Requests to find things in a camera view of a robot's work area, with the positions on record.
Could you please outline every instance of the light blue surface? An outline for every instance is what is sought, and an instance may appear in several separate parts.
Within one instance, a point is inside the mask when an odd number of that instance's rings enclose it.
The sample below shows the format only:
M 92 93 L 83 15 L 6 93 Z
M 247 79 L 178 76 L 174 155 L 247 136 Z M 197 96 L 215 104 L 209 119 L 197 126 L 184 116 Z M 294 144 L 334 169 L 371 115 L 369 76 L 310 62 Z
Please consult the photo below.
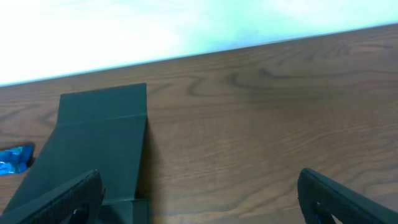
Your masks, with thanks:
M 0 2 L 0 86 L 398 22 L 396 0 Z

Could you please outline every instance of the wooden table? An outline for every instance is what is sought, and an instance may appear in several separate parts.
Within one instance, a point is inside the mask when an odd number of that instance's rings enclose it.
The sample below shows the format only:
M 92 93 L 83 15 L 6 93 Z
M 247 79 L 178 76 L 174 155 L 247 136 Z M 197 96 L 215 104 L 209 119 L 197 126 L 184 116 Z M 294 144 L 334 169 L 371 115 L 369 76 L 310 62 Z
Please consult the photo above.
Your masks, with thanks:
M 142 82 L 154 223 L 303 223 L 304 167 L 398 210 L 398 26 L 0 88 L 0 146 L 37 154 L 62 93 Z

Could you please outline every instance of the blue plastic package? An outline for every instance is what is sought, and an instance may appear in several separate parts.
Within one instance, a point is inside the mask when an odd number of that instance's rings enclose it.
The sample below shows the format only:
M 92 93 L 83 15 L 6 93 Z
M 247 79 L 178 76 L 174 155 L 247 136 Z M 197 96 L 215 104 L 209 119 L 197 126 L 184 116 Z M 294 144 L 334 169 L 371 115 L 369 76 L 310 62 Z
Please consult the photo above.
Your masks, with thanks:
M 0 151 L 0 175 L 20 174 L 27 170 L 33 150 L 33 145 L 25 145 Z

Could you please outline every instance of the brown wood grain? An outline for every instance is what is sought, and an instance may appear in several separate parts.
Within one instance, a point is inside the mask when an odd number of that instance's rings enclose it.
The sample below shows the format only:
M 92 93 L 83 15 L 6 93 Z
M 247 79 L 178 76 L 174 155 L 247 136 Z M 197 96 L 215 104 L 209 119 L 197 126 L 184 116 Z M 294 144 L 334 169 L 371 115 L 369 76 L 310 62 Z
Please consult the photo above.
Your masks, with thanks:
M 62 93 L 141 82 L 154 223 L 304 223 L 304 167 L 398 210 L 397 25 L 3 87 L 0 146 L 38 153 Z

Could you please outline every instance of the blue candy wrapper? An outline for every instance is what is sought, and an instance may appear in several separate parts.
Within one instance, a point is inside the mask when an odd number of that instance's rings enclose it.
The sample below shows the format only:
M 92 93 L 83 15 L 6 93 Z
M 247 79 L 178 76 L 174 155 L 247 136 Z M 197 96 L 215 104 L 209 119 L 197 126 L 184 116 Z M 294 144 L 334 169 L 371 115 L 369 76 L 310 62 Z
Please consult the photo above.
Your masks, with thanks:
M 33 145 L 26 145 L 0 151 L 0 175 L 20 174 L 27 170 L 33 150 Z

